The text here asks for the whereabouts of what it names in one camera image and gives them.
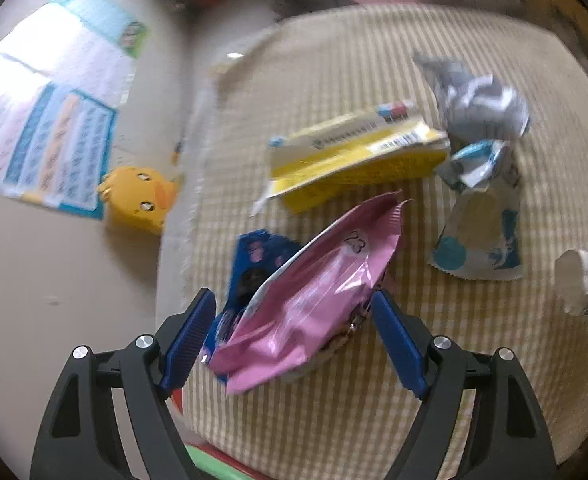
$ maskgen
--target silver bolt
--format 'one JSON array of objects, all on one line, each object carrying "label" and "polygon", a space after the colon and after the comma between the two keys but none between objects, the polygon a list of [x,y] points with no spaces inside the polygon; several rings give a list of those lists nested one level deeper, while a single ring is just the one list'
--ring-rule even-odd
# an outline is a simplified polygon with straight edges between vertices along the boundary
[{"label": "silver bolt", "polygon": [[154,338],[150,335],[141,335],[136,339],[136,346],[138,348],[149,348],[154,343]]},{"label": "silver bolt", "polygon": [[511,361],[514,359],[514,352],[512,352],[509,348],[501,348],[498,351],[498,355],[504,361]]},{"label": "silver bolt", "polygon": [[74,348],[74,352],[72,352],[72,355],[74,356],[74,359],[82,359],[88,353],[89,349],[87,348],[87,346],[77,346],[76,348]]},{"label": "silver bolt", "polygon": [[441,350],[447,350],[450,346],[452,346],[452,341],[447,339],[445,336],[437,335],[434,338],[434,346],[436,346],[436,348],[440,348]]}]

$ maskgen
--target poster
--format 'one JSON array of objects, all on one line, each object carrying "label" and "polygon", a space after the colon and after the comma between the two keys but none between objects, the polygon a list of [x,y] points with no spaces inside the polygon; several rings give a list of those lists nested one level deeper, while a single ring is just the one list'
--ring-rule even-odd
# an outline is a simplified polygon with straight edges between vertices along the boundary
[{"label": "poster", "polygon": [[107,171],[146,27],[109,0],[53,0],[0,42],[0,193],[102,218]]}]

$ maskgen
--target blue gripper pad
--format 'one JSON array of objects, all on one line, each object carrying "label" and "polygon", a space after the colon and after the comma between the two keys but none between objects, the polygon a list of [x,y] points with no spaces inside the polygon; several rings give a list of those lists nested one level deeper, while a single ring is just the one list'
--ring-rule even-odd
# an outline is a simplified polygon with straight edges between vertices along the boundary
[{"label": "blue gripper pad", "polygon": [[187,309],[183,326],[165,354],[165,369],[159,383],[167,395],[183,387],[199,356],[207,331],[216,315],[216,298],[211,290],[203,289]]},{"label": "blue gripper pad", "polygon": [[398,378],[405,388],[423,400],[429,393],[429,386],[423,374],[423,357],[418,347],[395,312],[395,305],[382,291],[373,294],[371,305],[376,329],[396,368]]}]

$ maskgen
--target checkered tablecloth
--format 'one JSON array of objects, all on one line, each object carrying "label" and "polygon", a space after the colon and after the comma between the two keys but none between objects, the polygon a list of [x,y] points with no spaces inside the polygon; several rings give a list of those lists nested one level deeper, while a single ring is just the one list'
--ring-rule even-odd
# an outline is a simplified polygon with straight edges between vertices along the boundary
[{"label": "checkered tablecloth", "polygon": [[[414,50],[458,57],[476,75],[493,72],[530,103],[532,126],[517,149],[522,280],[466,282],[427,264],[455,202],[438,178],[355,187],[298,216],[270,202],[250,217],[264,189],[272,136],[406,98],[439,126],[431,91],[411,61]],[[224,305],[237,235],[269,228],[307,242],[362,200],[401,187],[413,202],[390,266],[398,303],[465,349],[513,348],[540,400],[557,460],[576,450],[588,433],[588,325],[562,313],[552,263],[568,248],[588,248],[588,78],[556,37],[493,14],[439,7],[346,7],[288,20],[221,80],[218,126],[205,156],[186,298],[208,286]],[[279,480],[383,478],[418,408],[372,323],[292,384],[274,380],[226,397],[199,364],[185,396],[197,433]],[[443,478],[456,470],[472,399],[464,397]]]}]

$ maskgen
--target pink wrapper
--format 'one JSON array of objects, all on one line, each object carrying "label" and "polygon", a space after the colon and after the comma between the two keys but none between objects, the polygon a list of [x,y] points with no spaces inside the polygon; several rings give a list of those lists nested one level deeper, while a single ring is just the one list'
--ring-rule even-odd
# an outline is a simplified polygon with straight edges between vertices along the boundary
[{"label": "pink wrapper", "polygon": [[404,203],[385,193],[351,209],[259,288],[209,368],[237,394],[304,364],[369,301],[401,237]]}]

